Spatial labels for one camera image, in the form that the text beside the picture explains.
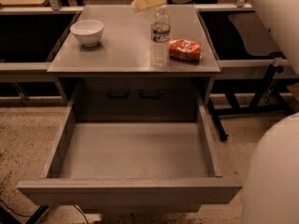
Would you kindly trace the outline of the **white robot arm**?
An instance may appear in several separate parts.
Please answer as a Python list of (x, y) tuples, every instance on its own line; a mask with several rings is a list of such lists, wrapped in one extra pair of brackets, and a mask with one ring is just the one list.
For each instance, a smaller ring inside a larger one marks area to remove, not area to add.
[[(133, 6), (141, 11), (166, 1), (135, 0)], [(299, 75), (299, 0), (248, 1)], [(241, 224), (299, 224), (298, 113), (272, 126), (259, 141), (244, 186)]]

